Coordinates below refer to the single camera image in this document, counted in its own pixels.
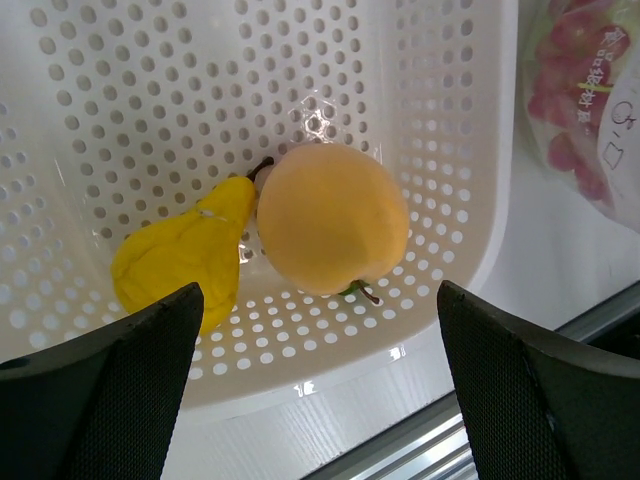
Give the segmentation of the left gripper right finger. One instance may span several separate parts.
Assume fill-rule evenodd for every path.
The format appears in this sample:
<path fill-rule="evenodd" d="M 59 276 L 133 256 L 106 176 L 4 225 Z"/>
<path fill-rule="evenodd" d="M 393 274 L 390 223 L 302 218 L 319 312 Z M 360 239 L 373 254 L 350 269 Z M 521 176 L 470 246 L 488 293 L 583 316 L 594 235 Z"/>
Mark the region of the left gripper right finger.
<path fill-rule="evenodd" d="M 482 479 L 639 475 L 639 289 L 553 331 L 443 282 L 437 311 Z"/>

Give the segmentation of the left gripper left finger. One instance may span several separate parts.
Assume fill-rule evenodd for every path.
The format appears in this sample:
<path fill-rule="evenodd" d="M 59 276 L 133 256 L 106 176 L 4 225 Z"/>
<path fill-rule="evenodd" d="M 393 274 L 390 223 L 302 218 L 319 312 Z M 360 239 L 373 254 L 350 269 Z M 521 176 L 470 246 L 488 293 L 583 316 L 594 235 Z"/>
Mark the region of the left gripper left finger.
<path fill-rule="evenodd" d="M 1 365 L 4 479 L 158 479 L 204 312 L 191 283 Z"/>

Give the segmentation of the yellow bell pepper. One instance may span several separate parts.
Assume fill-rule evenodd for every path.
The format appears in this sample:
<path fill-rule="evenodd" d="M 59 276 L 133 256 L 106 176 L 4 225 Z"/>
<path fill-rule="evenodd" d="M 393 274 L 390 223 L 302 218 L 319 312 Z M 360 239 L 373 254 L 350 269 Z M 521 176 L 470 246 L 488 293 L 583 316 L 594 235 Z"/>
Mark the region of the yellow bell pepper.
<path fill-rule="evenodd" d="M 110 273 L 127 313 L 136 313 L 196 282 L 204 296 L 200 332 L 225 321 L 239 289 L 239 243 L 254 212 L 258 174 L 267 157 L 245 176 L 229 177 L 181 215 L 132 233 L 117 249 Z"/>

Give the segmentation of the orange peach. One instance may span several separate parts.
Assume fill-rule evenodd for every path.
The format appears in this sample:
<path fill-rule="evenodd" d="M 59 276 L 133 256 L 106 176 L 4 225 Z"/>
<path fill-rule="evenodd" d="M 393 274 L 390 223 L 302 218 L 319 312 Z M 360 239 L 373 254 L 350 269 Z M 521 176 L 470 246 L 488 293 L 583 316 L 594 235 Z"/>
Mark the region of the orange peach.
<path fill-rule="evenodd" d="M 273 268 L 316 296 L 361 292 L 403 259 L 407 202 L 392 174 L 369 155 L 335 143 L 287 152 L 261 190 L 257 229 Z"/>

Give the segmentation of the red grape bunch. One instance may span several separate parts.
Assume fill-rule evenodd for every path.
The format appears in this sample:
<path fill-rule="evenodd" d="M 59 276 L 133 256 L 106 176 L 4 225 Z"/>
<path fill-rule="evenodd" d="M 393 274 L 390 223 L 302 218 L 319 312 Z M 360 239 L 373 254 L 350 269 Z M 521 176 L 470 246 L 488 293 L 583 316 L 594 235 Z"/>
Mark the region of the red grape bunch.
<path fill-rule="evenodd" d="M 545 163 L 592 202 L 611 204 L 597 140 L 638 39 L 637 1 L 546 1 L 530 37 L 525 99 L 534 138 Z"/>

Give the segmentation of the clear orange zip bag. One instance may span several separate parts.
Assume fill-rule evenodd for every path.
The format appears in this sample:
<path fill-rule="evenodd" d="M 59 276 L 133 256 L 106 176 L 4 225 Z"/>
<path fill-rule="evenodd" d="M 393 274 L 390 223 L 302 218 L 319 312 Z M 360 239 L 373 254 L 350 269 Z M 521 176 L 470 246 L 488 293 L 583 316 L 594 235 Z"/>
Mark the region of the clear orange zip bag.
<path fill-rule="evenodd" d="M 638 230 L 638 2 L 542 2 L 522 75 L 544 164 L 609 219 Z"/>

